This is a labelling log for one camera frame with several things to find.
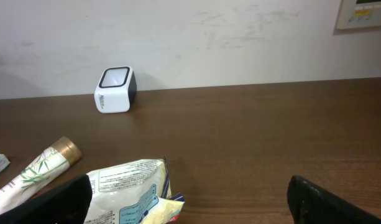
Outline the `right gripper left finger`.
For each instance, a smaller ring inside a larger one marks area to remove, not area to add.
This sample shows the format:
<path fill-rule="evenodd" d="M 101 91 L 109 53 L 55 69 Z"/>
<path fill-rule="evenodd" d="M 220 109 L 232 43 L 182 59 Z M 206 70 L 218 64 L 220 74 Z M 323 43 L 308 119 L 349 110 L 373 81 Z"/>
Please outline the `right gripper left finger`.
<path fill-rule="evenodd" d="M 90 179 L 81 174 L 0 215 L 0 224 L 82 224 L 92 199 Z"/>

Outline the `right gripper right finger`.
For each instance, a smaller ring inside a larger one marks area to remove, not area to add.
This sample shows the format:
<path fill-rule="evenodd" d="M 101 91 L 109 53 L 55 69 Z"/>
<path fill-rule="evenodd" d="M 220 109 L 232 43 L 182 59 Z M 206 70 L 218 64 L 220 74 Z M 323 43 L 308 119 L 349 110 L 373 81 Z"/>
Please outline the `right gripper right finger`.
<path fill-rule="evenodd" d="M 337 195 L 294 175 L 287 203 L 295 224 L 381 224 L 381 219 Z"/>

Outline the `yellow snack bag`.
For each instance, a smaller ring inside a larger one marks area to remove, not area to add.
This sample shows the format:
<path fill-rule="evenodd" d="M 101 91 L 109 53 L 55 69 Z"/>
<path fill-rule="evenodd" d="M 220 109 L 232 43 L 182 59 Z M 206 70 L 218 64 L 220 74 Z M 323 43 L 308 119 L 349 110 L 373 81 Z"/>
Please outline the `yellow snack bag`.
<path fill-rule="evenodd" d="M 93 191 L 86 224 L 166 224 L 185 204 L 172 195 L 167 159 L 140 159 L 87 173 Z"/>

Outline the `white tube with gold cap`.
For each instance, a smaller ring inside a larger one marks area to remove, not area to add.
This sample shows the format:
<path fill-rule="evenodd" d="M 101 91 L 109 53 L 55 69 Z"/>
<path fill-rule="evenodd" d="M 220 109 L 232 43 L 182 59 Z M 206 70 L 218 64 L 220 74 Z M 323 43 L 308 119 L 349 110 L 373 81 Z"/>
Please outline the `white tube with gold cap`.
<path fill-rule="evenodd" d="M 30 199 L 80 158 L 81 151 L 70 139 L 57 140 L 0 189 L 0 215 Z"/>

